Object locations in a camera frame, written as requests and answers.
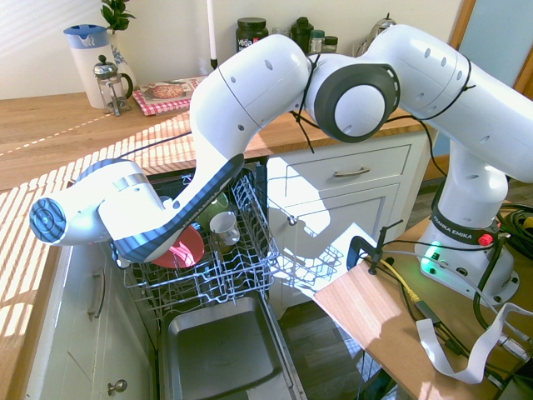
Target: wooden table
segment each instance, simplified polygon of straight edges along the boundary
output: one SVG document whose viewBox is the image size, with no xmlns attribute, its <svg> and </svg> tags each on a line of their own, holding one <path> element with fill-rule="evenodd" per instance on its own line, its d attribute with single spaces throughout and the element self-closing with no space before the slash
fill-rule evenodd
<svg viewBox="0 0 533 400">
<path fill-rule="evenodd" d="M 399 239 L 418 240 L 429 220 L 420 222 Z M 414 245 L 394 243 L 387 250 L 413 251 Z M 532 310 L 533 262 L 513 252 L 515 270 L 521 285 L 511 299 L 519 306 Z M 439 283 L 424 277 L 416 257 L 391 255 L 394 267 L 415 293 L 433 309 L 440 319 L 469 348 L 483 333 L 473 313 L 472 301 Z M 420 344 L 416 325 L 409 316 L 399 284 L 384 273 L 370 275 L 364 262 L 322 289 L 315 301 L 347 331 L 362 347 L 413 397 L 422 400 L 490 400 L 496 387 L 486 379 L 477 385 L 467 385 L 438 373 Z M 488 322 L 494 313 L 481 307 Z M 508 321 L 522 332 L 533 335 L 530 318 L 512 313 Z M 466 367 L 466 359 L 449 352 L 452 367 Z M 518 360 L 500 347 L 495 348 L 489 362 L 512 370 Z"/>
<path fill-rule="evenodd" d="M 0 400 L 20 397 L 37 346 L 53 280 L 57 247 L 39 242 L 27 214 L 38 197 L 64 189 L 89 165 L 104 158 L 188 132 L 189 113 L 145 117 L 133 99 L 120 117 L 92 108 L 85 93 L 0 101 Z M 392 116 L 405 115 L 396 110 Z M 374 136 L 419 131 L 409 118 L 389 122 Z M 338 144 L 306 127 L 314 147 Z M 250 142 L 245 158 L 307 148 L 301 129 L 281 115 Z M 196 166 L 192 136 L 128 157 L 146 175 Z"/>
</svg>

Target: red button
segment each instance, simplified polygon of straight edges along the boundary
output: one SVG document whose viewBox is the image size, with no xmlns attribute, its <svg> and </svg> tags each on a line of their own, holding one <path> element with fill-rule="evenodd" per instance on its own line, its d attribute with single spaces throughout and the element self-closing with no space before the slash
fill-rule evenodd
<svg viewBox="0 0 533 400">
<path fill-rule="evenodd" d="M 491 244 L 492 242 L 494 242 L 494 239 L 493 239 L 492 236 L 489 235 L 488 233 L 483 233 L 477 242 L 478 242 L 481 246 L 488 246 L 489 244 Z"/>
</svg>

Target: dishwasher rack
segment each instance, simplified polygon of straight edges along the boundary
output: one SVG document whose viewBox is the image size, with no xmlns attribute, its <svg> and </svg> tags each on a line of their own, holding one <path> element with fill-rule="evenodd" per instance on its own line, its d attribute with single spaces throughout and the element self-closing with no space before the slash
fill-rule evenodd
<svg viewBox="0 0 533 400">
<path fill-rule="evenodd" d="M 160 196 L 170 194 L 155 189 Z M 258 291 L 265 297 L 273 284 L 280 252 L 249 174 L 236 178 L 224 193 L 231 200 L 241 234 L 229 252 L 222 253 L 214 236 L 193 223 L 205 246 L 202 260 L 194 267 L 170 269 L 153 263 L 133 263 L 123 271 L 125 286 L 135 291 L 134 299 L 146 303 L 156 319 L 162 320 L 170 313 L 235 302 L 250 291 Z"/>
</svg>

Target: green cup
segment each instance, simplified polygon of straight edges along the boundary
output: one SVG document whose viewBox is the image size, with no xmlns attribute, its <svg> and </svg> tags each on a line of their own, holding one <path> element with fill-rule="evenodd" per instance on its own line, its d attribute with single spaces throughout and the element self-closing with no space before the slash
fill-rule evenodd
<svg viewBox="0 0 533 400">
<path fill-rule="evenodd" d="M 202 229 L 209 232 L 209 222 L 218 213 L 228 211 L 230 208 L 230 202 L 224 193 L 220 193 L 215 200 L 213 200 L 205 210 L 203 210 L 197 217 L 197 223 L 200 224 Z"/>
</svg>

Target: red plate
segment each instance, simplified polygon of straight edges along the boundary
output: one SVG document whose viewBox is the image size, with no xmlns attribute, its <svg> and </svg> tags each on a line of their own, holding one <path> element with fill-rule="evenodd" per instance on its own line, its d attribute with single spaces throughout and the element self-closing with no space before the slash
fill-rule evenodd
<svg viewBox="0 0 533 400">
<path fill-rule="evenodd" d="M 170 249 L 152 261 L 152 263 L 165 268 L 194 267 L 203 257 L 204 245 L 202 236 L 189 225 L 176 239 Z"/>
</svg>

